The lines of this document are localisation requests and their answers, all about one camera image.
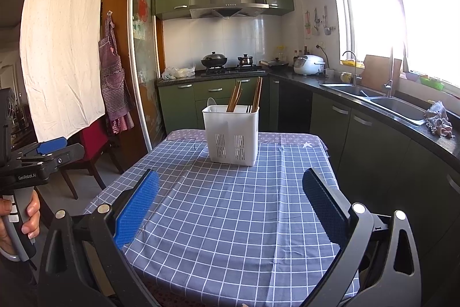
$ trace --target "faucet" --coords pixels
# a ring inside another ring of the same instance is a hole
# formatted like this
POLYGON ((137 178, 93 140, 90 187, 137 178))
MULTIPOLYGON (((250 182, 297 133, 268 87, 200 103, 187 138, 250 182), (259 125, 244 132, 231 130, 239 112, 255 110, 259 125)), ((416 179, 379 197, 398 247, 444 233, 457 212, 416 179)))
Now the faucet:
POLYGON ((389 74, 389 79, 386 84, 384 84, 382 87, 384 90, 386 90, 386 97, 391 98, 392 97, 392 88, 393 88, 393 68, 395 65, 395 59, 393 57, 393 46, 390 50, 390 74, 389 74))
POLYGON ((358 63, 358 61, 356 60, 356 55, 355 55, 355 53, 354 53, 353 51, 351 51, 351 50, 345 51, 345 52, 342 54, 342 56, 345 55, 347 52, 352 53, 353 56, 355 57, 355 73, 353 74, 353 86, 356 86, 356 81, 357 81, 357 79, 356 79, 356 77, 357 77, 357 76, 356 76, 356 64, 358 63))

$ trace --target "power cord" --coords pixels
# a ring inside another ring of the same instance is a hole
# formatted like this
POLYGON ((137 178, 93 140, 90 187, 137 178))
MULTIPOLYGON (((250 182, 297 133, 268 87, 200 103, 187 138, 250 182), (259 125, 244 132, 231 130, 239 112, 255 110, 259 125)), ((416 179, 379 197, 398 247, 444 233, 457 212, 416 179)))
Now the power cord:
POLYGON ((324 49, 319 45, 317 44, 317 49, 321 49, 323 50, 323 53, 324 55, 326 56, 326 63, 327 63, 327 67, 330 68, 330 65, 329 65, 329 60, 327 59, 327 54, 326 54, 326 51, 324 51, 324 49))

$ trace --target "table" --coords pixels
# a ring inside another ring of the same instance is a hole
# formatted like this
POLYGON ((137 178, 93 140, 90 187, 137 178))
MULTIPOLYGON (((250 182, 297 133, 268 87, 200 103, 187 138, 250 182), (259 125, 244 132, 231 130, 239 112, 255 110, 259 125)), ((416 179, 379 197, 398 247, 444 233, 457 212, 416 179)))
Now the table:
MULTIPOLYGON (((317 136, 259 133, 254 167, 213 163, 204 131, 172 132, 102 191, 112 203, 147 168, 160 190, 123 251, 146 280, 208 306, 299 306, 339 246, 327 238, 301 181, 314 167, 337 181, 317 136)), ((356 294, 357 277, 345 297, 356 294)))

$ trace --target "countertop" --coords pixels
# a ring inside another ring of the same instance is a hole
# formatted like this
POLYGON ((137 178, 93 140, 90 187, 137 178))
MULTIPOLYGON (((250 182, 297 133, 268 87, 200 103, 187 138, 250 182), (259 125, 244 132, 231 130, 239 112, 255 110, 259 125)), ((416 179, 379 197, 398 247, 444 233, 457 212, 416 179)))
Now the countertop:
POLYGON ((455 129, 453 131, 455 138, 438 137, 431 134, 430 130, 425 126, 415 126, 408 121, 397 117, 390 112, 383 109, 374 107, 372 104, 349 96, 347 94, 338 93, 336 91, 327 90, 321 84, 339 84, 341 83, 338 78, 326 79, 318 76, 301 76, 293 72, 292 67, 283 67, 278 69, 265 68, 264 73, 255 72, 236 72, 231 74, 201 76, 203 71, 196 71, 196 76, 187 77, 183 79, 162 80, 157 82, 158 86, 176 85, 182 83, 191 83, 199 81, 209 81, 214 79, 223 78, 241 78, 241 77, 254 77, 270 75, 278 78, 279 80, 289 82, 301 88, 306 88, 313 93, 321 94, 326 98, 339 102, 347 107, 353 108, 362 112, 365 115, 372 116, 376 120, 390 126, 391 128, 400 131, 402 134, 407 135, 415 142, 419 143, 437 157, 441 158, 445 163, 450 165, 452 169, 460 173, 460 138, 459 132, 455 129))

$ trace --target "red chair back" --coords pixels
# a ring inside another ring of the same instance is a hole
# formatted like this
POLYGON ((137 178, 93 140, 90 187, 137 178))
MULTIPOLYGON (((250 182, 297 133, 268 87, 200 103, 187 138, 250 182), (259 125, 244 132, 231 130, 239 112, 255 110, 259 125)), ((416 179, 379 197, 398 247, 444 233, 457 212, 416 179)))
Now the red chair back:
POLYGON ((105 116, 100 117, 90 126, 79 131, 80 143, 85 148, 85 156, 81 161, 89 161, 101 152, 109 141, 105 128, 105 116))

